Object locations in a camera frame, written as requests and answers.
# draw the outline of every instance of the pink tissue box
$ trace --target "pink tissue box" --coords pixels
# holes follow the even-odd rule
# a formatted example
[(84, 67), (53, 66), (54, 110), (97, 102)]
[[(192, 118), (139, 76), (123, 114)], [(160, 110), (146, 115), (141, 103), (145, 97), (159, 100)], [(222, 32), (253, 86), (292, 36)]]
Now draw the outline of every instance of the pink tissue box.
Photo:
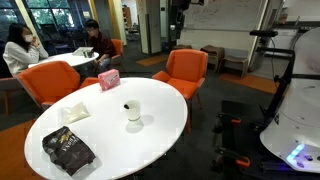
[(98, 75), (98, 78), (102, 91), (120, 84), (119, 71), (116, 69), (111, 69), (107, 72), (101, 73)]

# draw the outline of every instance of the whiteboard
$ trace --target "whiteboard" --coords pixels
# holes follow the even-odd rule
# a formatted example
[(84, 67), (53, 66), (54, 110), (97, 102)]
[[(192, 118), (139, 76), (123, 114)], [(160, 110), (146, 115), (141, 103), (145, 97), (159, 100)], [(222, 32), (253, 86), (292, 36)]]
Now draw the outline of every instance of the whiteboard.
[(185, 29), (251, 31), (256, 29), (265, 0), (207, 0), (184, 11)]

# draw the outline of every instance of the brown bag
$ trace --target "brown bag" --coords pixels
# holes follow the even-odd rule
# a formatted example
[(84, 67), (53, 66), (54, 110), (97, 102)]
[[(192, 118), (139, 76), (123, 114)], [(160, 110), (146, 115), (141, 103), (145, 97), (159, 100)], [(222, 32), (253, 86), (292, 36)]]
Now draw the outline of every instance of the brown bag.
[(43, 138), (42, 147), (51, 162), (70, 176), (95, 159), (91, 149), (66, 126)]

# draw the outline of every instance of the orange chair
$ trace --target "orange chair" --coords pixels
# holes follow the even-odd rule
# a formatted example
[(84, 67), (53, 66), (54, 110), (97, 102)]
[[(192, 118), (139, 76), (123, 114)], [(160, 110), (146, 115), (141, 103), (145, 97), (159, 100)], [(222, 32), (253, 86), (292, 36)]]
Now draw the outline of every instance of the orange chair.
[(124, 59), (123, 57), (123, 42), (122, 40), (119, 40), (119, 39), (112, 39), (111, 40), (116, 51), (117, 51), (117, 55), (113, 56), (111, 58), (111, 65), (112, 66), (120, 66), (123, 70), (124, 73), (126, 73), (127, 76), (128, 73), (126, 72), (126, 70), (124, 69), (123, 65), (122, 65), (122, 60)]
[(80, 75), (65, 61), (39, 64), (24, 70), (18, 80), (36, 102), (46, 110), (72, 92), (98, 83), (98, 78), (87, 78), (80, 85)]
[(1, 78), (0, 79), (0, 91), (4, 92), (4, 107), (6, 115), (10, 114), (10, 101), (9, 95), (12, 92), (23, 90), (23, 87), (17, 80), (17, 78)]
[(153, 75), (157, 79), (175, 87), (185, 98), (188, 104), (188, 120), (186, 131), (191, 132), (192, 97), (197, 98), (202, 109), (199, 94), (196, 92), (205, 79), (208, 54), (194, 49), (181, 49), (171, 51), (167, 72), (160, 71)]

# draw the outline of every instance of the white table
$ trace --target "white table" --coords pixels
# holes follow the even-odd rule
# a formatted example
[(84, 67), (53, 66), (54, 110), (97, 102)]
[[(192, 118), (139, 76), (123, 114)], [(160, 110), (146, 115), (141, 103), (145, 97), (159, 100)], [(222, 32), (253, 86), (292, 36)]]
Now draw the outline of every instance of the white table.
[(70, 66), (75, 67), (81, 64), (95, 60), (99, 56), (98, 53), (94, 53), (92, 58), (85, 58), (84, 56), (74, 56), (72, 53), (59, 54), (55, 56), (50, 56), (44, 60), (39, 61), (36, 64), (29, 64), (29, 68), (36, 66), (38, 64), (52, 62), (52, 61), (66, 61)]
[[(141, 123), (129, 122), (124, 103), (141, 103)], [(73, 179), (117, 179), (130, 175), (167, 152), (183, 132), (187, 105), (172, 86), (147, 78), (122, 78), (102, 92), (99, 84), (80, 89), (45, 111), (31, 127), (24, 152), (30, 167), (46, 179), (72, 179), (50, 161), (42, 139), (63, 126), (60, 108), (83, 102), (90, 117), (67, 125), (96, 155)]]

